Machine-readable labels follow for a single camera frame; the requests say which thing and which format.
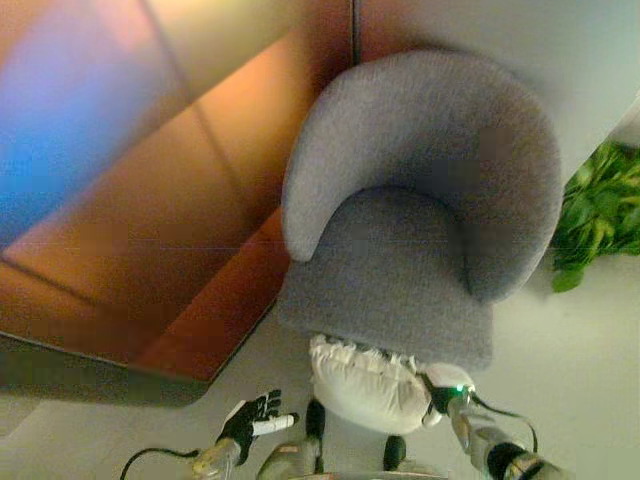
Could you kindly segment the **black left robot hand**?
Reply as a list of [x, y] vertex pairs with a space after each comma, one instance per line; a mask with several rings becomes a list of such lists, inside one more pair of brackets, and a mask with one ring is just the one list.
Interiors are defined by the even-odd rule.
[[236, 466], [243, 465], [254, 440], [295, 425], [300, 417], [295, 412], [281, 414], [282, 392], [279, 389], [261, 394], [253, 400], [240, 401], [225, 418], [218, 441], [231, 439], [240, 449]]

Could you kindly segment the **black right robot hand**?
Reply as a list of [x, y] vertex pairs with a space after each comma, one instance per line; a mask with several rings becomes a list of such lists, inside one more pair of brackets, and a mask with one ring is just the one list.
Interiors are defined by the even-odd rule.
[[424, 427], [432, 427], [448, 415], [449, 402], [457, 397], [469, 397], [475, 391], [475, 382], [461, 367], [434, 363], [419, 371], [417, 376], [422, 380], [429, 394], [427, 411], [422, 419]]

